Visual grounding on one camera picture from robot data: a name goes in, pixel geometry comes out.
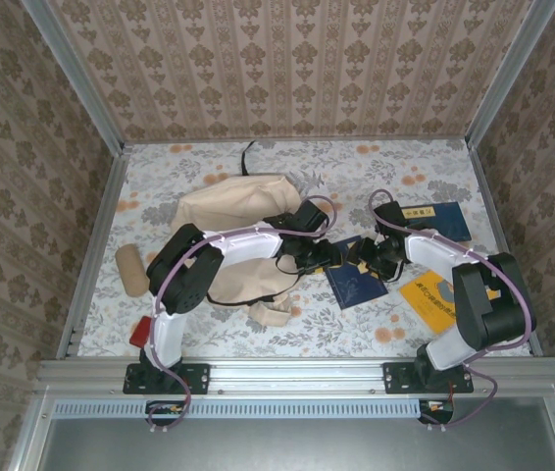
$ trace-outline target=aluminum frame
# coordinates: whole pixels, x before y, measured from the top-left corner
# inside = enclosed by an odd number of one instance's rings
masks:
[[[555,11],[555,0],[532,2],[529,11],[511,42],[502,64],[489,84],[482,102],[467,130],[467,141],[478,147],[495,115],[504,103],[513,83],[526,64],[541,34]]]
[[[76,354],[76,347],[83,332],[85,318],[90,310],[90,301],[94,293],[97,276],[101,268],[103,254],[112,227],[114,212],[119,202],[119,195],[123,188],[127,165],[129,163],[129,152],[124,151],[123,155],[112,161],[112,167],[108,176],[108,182],[103,191],[101,205],[97,212],[97,217],[92,228],[88,248],[86,249],[84,262],[81,266],[81,272],[77,279],[75,293],[69,307],[64,331],[60,338],[60,344],[56,358],[61,359],[67,356],[69,350],[72,349]]]
[[[191,362],[210,363],[212,400],[250,399],[368,399],[440,398],[446,394],[401,394],[384,392],[381,364],[407,358],[368,359],[214,359],[188,358]],[[126,366],[133,357],[67,358],[42,362],[33,401],[17,443],[11,471],[29,471],[40,464],[53,420],[56,401],[66,398],[126,401],[123,394]],[[543,397],[555,434],[555,358],[483,358],[476,368],[493,377],[502,397]],[[458,394],[484,397],[490,383],[475,378],[476,392]],[[143,395],[141,398],[175,400],[180,395]]]

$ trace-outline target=black cable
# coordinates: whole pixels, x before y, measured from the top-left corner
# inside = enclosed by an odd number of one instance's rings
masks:
[[[302,274],[306,272],[306,269],[305,269],[305,268],[304,268],[303,270],[299,270],[299,271],[294,272],[294,273],[293,273],[293,272],[285,272],[285,271],[282,270],[282,268],[280,268],[280,267],[278,266],[279,260],[281,260],[281,256],[278,257],[278,258],[276,258],[276,268],[277,268],[278,270],[280,270],[282,273],[284,273],[285,275],[295,275],[295,276],[301,277]]]
[[[240,169],[242,171],[241,173],[243,177],[249,177],[249,172],[247,172],[247,166],[245,165],[245,152],[247,152],[249,150],[249,147],[254,145],[255,142],[255,140],[249,142],[249,145],[245,147],[245,150],[242,151],[242,155],[240,156]]]
[[[297,280],[295,280],[293,282],[293,284],[286,288],[283,289],[282,291],[279,292],[275,292],[273,294],[265,294],[264,296],[261,297],[257,297],[255,299],[249,299],[247,301],[239,301],[239,302],[219,302],[215,299],[212,298],[212,296],[210,296],[210,293],[206,293],[206,298],[208,299],[208,301],[211,304],[215,304],[217,306],[224,306],[224,307],[239,307],[239,306],[251,306],[252,304],[255,304],[256,302],[273,302],[273,298],[276,296],[279,296],[280,294],[283,294],[285,292],[287,292],[290,289],[295,288],[295,286],[297,285],[297,283],[299,283],[299,280],[301,280],[301,277],[304,275],[304,272],[298,272],[298,273],[290,273],[290,272],[285,272],[283,271],[279,266],[278,266],[278,261],[279,258],[276,259],[276,268],[278,270],[280,270],[282,273],[284,273],[285,275],[292,275],[292,276],[296,276]]]

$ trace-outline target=red object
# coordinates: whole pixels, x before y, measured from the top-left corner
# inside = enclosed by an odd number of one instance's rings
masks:
[[[148,316],[142,316],[140,322],[136,326],[133,334],[129,338],[129,343],[138,348],[142,348],[149,339],[149,330],[151,329],[151,318]]]

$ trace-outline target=blue book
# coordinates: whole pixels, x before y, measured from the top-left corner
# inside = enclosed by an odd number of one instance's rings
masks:
[[[343,254],[343,260],[347,257],[349,245],[360,239],[360,236],[356,235],[334,244]],[[368,273],[360,273],[358,267],[348,263],[339,268],[328,268],[326,276],[341,309],[362,304],[388,293],[380,280]]]
[[[402,212],[409,224],[424,223],[439,231],[442,236],[446,236],[455,242],[465,242],[472,239],[461,207],[456,201],[406,206],[402,208]]]

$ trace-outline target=yellow book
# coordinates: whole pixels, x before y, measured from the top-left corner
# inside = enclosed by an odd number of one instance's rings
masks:
[[[400,292],[436,334],[456,323],[454,288],[435,272],[421,275],[400,288]],[[493,299],[499,293],[488,289],[487,295]]]

